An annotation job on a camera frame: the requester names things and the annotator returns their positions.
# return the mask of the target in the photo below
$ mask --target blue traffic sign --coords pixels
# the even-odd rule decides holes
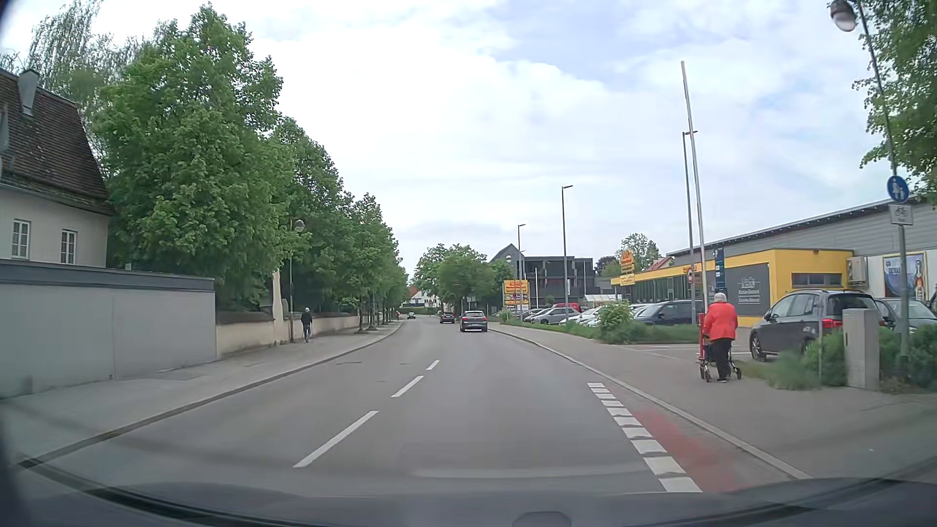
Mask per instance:
[[[911,197],[911,191],[908,189],[908,182],[900,175],[893,175],[888,178],[888,196],[897,203],[904,203]]]

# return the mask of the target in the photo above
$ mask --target cloud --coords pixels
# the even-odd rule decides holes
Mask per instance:
[[[59,1],[18,6],[0,46],[28,45],[28,27]],[[106,0],[98,30],[148,33],[199,4]],[[684,248],[680,60],[707,239],[882,197],[887,167],[858,170],[877,141],[850,87],[868,58],[823,3],[215,6],[273,57],[281,110],[325,145],[352,192],[378,197],[410,269],[439,242],[494,254],[519,223],[530,254],[561,254],[559,187],[570,184],[570,254],[611,254],[632,232]]]

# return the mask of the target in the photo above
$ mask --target road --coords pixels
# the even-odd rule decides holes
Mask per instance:
[[[304,496],[720,491],[787,479],[546,350],[435,317],[403,324],[360,351],[50,465],[103,485],[232,483]]]

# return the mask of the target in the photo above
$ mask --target man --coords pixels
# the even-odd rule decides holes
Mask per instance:
[[[716,361],[716,370],[719,371],[717,383],[728,381],[732,371],[729,370],[729,353],[732,350],[732,341],[736,339],[738,328],[738,315],[736,308],[725,298],[725,293],[716,293],[714,303],[709,306],[709,312],[703,320],[703,338],[709,339],[709,349],[712,358]]]
[[[312,334],[312,313],[309,312],[309,308],[303,311],[303,316],[299,320],[303,323],[303,339],[309,342],[309,335]]]

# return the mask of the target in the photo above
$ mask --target woman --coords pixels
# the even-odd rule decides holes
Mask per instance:
[[[716,361],[719,371],[717,383],[725,383],[732,373],[729,370],[729,353],[732,350],[732,341],[736,339],[738,328],[738,315],[736,307],[729,304],[725,293],[716,293],[714,303],[703,319],[703,337],[709,339],[712,358]]]

